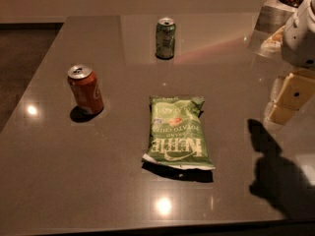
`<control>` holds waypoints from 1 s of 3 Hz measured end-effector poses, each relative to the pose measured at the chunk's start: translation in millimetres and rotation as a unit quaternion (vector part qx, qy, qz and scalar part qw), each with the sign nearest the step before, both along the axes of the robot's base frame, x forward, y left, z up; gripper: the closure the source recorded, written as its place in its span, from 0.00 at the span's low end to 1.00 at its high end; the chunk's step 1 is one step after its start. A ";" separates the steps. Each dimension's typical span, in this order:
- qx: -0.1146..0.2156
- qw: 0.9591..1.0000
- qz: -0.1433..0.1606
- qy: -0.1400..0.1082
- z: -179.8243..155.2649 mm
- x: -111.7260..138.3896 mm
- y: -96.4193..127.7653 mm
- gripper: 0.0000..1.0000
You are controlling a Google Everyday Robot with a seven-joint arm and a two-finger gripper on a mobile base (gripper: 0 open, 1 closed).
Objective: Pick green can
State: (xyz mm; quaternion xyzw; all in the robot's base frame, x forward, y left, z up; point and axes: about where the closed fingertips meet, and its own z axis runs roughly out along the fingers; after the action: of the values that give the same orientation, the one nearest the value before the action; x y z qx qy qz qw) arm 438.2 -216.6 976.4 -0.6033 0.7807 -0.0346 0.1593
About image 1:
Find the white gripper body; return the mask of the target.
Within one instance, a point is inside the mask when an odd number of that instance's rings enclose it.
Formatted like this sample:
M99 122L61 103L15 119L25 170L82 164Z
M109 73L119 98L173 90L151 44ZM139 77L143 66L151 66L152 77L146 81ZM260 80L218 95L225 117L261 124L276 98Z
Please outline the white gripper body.
M304 0L287 20L282 57L295 67L315 68L315 0Z

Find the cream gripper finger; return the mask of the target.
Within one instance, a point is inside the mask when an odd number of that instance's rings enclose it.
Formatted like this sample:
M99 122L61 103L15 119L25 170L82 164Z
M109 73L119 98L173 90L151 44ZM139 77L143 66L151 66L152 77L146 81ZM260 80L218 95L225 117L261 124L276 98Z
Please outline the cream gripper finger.
M293 115L315 94L315 71L299 68L275 79L266 119L285 125Z

